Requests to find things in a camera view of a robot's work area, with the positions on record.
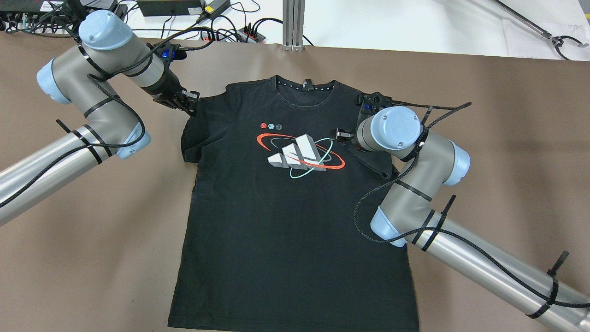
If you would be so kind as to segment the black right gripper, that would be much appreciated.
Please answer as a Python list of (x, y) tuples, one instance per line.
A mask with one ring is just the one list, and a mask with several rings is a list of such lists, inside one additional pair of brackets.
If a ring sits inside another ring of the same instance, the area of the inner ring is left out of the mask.
[(330, 131), (330, 139), (332, 141), (348, 141), (348, 149), (350, 151), (356, 151), (358, 153), (368, 153), (369, 150), (365, 149), (358, 140), (356, 134), (341, 128), (335, 128)]

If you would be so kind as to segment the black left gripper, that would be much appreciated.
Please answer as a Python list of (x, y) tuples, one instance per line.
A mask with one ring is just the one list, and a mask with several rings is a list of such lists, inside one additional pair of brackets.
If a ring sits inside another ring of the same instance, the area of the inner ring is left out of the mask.
[(150, 86), (150, 96), (165, 107), (176, 107), (189, 116), (195, 116), (200, 93), (187, 91), (181, 86), (177, 76), (166, 69), (160, 79)]

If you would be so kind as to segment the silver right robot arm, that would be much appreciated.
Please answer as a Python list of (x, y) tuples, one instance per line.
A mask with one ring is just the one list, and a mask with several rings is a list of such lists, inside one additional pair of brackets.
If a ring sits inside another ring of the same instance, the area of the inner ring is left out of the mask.
[(556, 276), (567, 252), (551, 269), (540, 271), (449, 218), (455, 196), (442, 211), (432, 208), (440, 188), (459, 183), (471, 160), (432, 130), (437, 120), (427, 124), (427, 119), (404, 106), (361, 107), (354, 130), (331, 132), (333, 141), (367, 153), (386, 152), (405, 163), (371, 221), (377, 242), (414, 244), (530, 319), (559, 332), (587, 332), (589, 298)]

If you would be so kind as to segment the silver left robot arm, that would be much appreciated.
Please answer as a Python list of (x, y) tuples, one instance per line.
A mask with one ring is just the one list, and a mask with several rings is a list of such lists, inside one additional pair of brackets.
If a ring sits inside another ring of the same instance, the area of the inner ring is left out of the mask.
[(127, 159), (150, 144), (143, 120), (112, 88), (111, 78), (130, 78), (156, 103), (194, 115), (200, 95), (171, 71), (176, 48), (167, 39), (148, 46), (110, 11), (87, 15), (76, 45), (36, 76), (44, 93), (75, 107), (83, 122), (63, 126), (62, 137), (1, 172), (2, 225), (109, 158)]

